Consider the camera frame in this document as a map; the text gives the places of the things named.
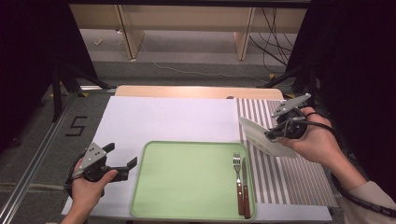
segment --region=striped mat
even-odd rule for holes
[[[281,101],[237,98],[238,117],[251,119],[270,129],[276,120],[271,118]],[[296,159],[270,157],[246,140],[239,125],[241,143],[247,147],[257,203],[304,204],[337,206],[332,189],[320,164]]]

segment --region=knife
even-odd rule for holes
[[[248,168],[246,158],[242,160],[242,177],[243,177],[243,191],[244,191],[244,214],[245,218],[250,218],[250,207],[248,199]]]

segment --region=green tray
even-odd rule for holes
[[[247,158],[250,213],[254,203],[248,151],[238,143],[163,142],[145,145],[131,203],[135,217],[237,220],[233,154]]]

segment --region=sleeve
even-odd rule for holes
[[[348,193],[356,198],[366,201],[367,203],[374,203],[396,210],[396,203],[375,182],[368,181],[362,186],[350,190]],[[386,217],[374,211],[365,209],[354,204],[348,199],[342,198],[340,205],[344,209],[346,224],[396,224],[396,218]]]

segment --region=hand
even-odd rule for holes
[[[81,162],[82,159],[78,161],[74,171],[78,170]],[[72,184],[72,207],[62,223],[84,223],[92,209],[98,204],[105,185],[108,184],[116,174],[116,170],[111,170],[98,182],[90,182],[83,177],[75,179]]]
[[[305,116],[315,112],[312,107],[303,108],[301,111]],[[311,114],[307,119],[332,127],[328,119],[318,114]],[[329,168],[346,190],[354,189],[367,182],[349,162],[329,130],[308,125],[305,134],[300,139],[283,138],[279,140],[279,143],[292,148],[308,161],[318,162]]]

